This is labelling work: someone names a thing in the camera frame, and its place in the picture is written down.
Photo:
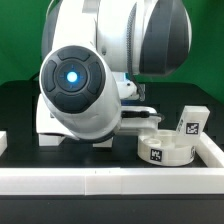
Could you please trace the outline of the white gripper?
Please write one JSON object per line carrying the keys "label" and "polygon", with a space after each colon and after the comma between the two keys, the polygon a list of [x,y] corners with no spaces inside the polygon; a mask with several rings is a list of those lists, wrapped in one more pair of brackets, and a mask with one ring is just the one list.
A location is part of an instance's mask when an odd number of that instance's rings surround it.
{"label": "white gripper", "polygon": [[155,113],[150,107],[122,106],[118,97],[100,97],[81,113],[65,113],[40,94],[36,131],[41,135],[65,137],[112,137],[117,133],[138,135],[158,129]]}

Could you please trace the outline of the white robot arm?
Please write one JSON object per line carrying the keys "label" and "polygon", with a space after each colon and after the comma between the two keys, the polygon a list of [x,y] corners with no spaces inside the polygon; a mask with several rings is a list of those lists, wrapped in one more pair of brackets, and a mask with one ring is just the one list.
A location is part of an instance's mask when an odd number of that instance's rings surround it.
{"label": "white robot arm", "polygon": [[135,78],[166,76],[186,60],[191,23],[182,0],[60,0],[47,16],[36,131],[98,143],[115,134],[154,132]]}

